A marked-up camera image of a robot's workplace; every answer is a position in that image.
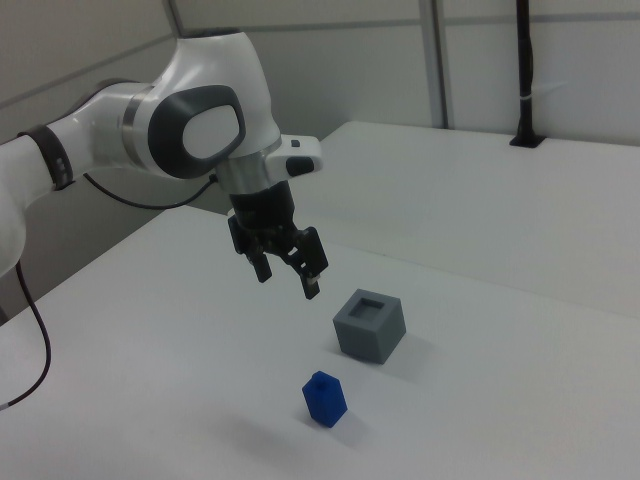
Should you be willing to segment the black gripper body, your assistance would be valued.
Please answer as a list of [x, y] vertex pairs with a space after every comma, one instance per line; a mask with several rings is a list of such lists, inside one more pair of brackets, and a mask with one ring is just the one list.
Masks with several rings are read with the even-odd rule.
[[238, 254], [285, 255], [294, 248], [295, 206], [286, 181], [257, 193], [231, 195], [230, 200], [233, 215], [228, 224]]

